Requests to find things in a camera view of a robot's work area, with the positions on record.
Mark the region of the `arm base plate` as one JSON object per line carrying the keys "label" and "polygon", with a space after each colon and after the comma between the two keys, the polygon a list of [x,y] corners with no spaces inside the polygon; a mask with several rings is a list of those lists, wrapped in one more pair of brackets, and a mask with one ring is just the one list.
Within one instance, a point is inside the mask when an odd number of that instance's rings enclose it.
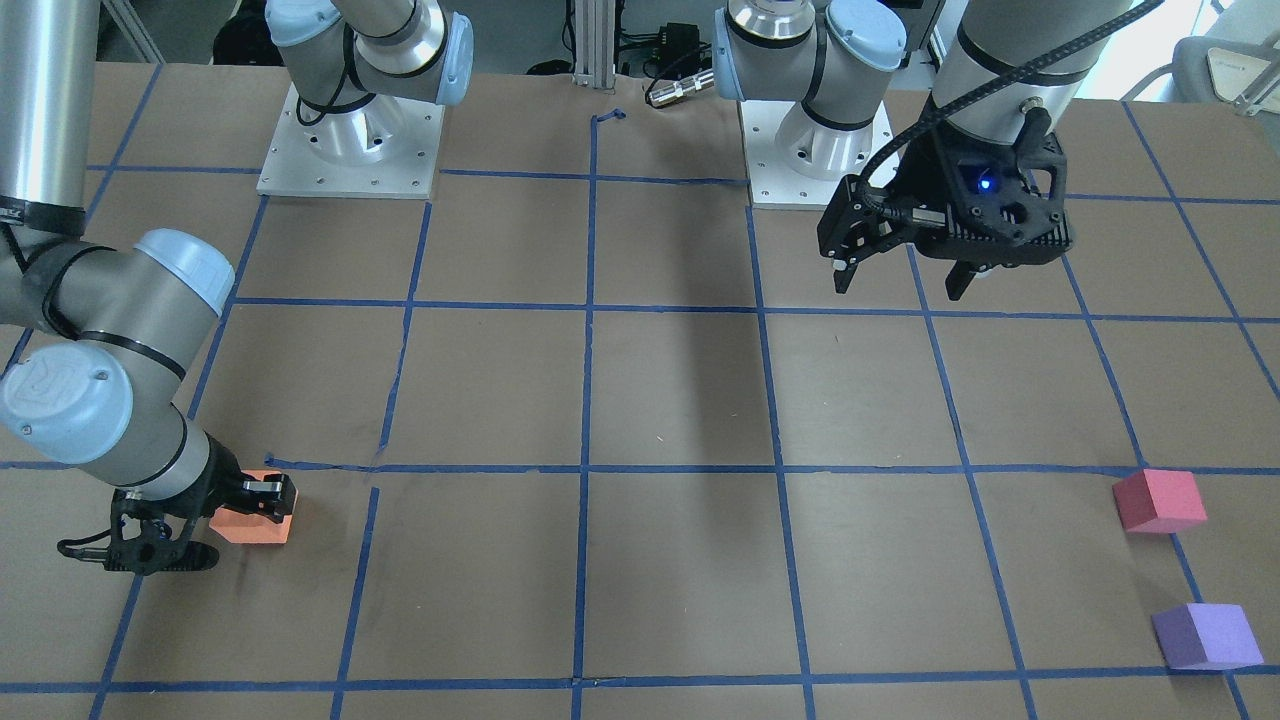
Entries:
{"label": "arm base plate", "polygon": [[864,172],[893,137],[883,104],[855,131],[820,126],[797,102],[748,100],[739,110],[751,202],[762,209],[824,209],[838,181]]}
{"label": "arm base plate", "polygon": [[378,95],[315,126],[289,88],[256,184],[266,196],[410,199],[433,195],[445,108]]}

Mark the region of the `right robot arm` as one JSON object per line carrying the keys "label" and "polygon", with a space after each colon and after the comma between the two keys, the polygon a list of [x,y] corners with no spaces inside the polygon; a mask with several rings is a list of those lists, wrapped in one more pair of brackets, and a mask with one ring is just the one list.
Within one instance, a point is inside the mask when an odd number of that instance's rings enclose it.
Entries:
{"label": "right robot arm", "polygon": [[[270,1],[298,106],[330,128],[375,102],[456,105],[474,28],[439,1]],[[114,486],[134,518],[221,507],[280,523],[294,491],[243,471],[173,404],[236,273],[210,243],[155,229],[84,240],[96,1],[3,4],[3,322],[58,337],[3,377],[3,425]]]}

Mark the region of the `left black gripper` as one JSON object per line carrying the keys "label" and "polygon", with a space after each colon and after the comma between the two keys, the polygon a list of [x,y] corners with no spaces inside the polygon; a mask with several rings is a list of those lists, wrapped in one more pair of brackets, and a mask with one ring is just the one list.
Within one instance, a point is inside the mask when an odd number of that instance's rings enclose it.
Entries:
{"label": "left black gripper", "polygon": [[991,155],[970,150],[909,150],[886,187],[864,173],[841,178],[817,225],[835,292],[847,293],[858,265],[911,243],[950,260],[946,295],[959,301],[991,270]]}

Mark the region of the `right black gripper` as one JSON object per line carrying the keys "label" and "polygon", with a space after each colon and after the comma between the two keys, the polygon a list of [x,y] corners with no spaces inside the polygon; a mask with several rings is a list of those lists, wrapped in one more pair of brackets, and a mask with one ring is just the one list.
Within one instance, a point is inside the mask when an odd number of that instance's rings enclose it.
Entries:
{"label": "right black gripper", "polygon": [[216,439],[187,439],[156,477],[120,491],[120,527],[145,512],[197,520],[221,506],[282,524],[294,512],[297,489],[287,474],[243,474]]}

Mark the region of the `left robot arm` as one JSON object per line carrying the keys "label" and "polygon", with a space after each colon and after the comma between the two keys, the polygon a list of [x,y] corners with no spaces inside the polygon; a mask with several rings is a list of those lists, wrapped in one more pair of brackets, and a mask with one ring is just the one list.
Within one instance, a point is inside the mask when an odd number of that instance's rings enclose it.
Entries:
{"label": "left robot arm", "polygon": [[[838,177],[815,229],[845,293],[872,256],[950,260],[959,300],[996,268],[1073,247],[1068,159],[1053,129],[1107,40],[1152,1],[969,1],[915,123]],[[727,1],[714,14],[721,96],[792,101],[815,127],[870,126],[908,32],[878,1]]]}

